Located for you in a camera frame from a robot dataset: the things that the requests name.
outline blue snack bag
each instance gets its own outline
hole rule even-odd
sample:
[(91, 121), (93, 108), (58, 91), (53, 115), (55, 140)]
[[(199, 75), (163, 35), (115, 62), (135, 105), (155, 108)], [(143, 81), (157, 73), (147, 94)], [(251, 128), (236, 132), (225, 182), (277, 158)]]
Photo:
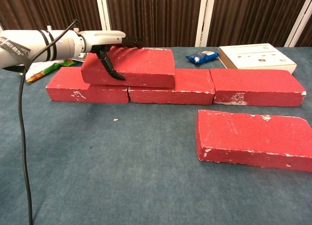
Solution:
[(195, 53), (193, 55), (186, 56), (186, 58), (193, 64), (207, 63), (217, 57), (219, 57), (219, 54), (212, 51), (203, 51), (201, 53)]

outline white box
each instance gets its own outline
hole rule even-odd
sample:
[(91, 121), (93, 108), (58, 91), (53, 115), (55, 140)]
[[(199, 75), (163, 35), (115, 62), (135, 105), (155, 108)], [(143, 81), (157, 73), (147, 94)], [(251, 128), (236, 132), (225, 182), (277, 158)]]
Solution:
[(287, 70), (292, 74), (297, 67), (269, 43), (221, 46), (219, 54), (226, 68)]

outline blue carpet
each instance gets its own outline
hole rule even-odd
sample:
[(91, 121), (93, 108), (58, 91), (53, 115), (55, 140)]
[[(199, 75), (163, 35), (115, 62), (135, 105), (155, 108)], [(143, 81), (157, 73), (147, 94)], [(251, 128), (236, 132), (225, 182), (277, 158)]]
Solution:
[[(195, 68), (185, 56), (201, 49), (173, 48), (176, 67)], [(45, 86), (55, 72), (26, 84), (35, 224), (311, 224), (311, 173), (204, 163), (196, 157), (199, 109), (291, 115), (312, 124), (312, 48), (280, 50), (298, 64), (293, 75), (307, 89), (300, 107), (52, 102)], [(213, 67), (222, 64), (199, 68)], [(19, 81), (19, 75), (0, 71), (1, 225), (28, 223)]]

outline red brick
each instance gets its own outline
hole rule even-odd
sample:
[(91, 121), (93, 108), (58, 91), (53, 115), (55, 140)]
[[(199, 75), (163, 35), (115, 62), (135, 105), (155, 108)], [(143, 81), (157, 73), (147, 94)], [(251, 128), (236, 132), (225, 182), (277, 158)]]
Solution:
[(199, 110), (200, 161), (312, 172), (312, 129), (298, 117)]
[(114, 69), (126, 80), (112, 78), (96, 54), (90, 53), (82, 65), (82, 77), (86, 83), (144, 87), (174, 86), (175, 61), (171, 50), (113, 47), (108, 56)]
[(131, 102), (212, 104), (214, 86), (209, 70), (176, 69), (174, 88), (129, 87)]
[(127, 86), (90, 85), (83, 81), (80, 67), (62, 67), (46, 86), (56, 102), (128, 103)]
[(300, 106), (305, 88), (288, 71), (211, 69), (214, 103), (257, 106)]

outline snack package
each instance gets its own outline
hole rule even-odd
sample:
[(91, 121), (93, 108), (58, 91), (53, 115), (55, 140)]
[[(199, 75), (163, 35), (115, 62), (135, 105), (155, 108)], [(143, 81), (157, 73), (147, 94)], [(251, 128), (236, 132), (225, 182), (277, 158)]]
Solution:
[(34, 82), (44, 75), (56, 69), (59, 69), (62, 66), (71, 66), (73, 64), (76, 64), (76, 62), (73, 60), (58, 60), (33, 63), (26, 73), (26, 82)]
[(197, 65), (207, 63), (209, 61), (214, 60), (217, 57), (219, 57), (219, 54), (213, 51), (203, 51), (201, 53), (195, 53), (193, 55), (186, 56), (186, 58), (190, 62), (192, 62), (193, 64), (197, 64)]

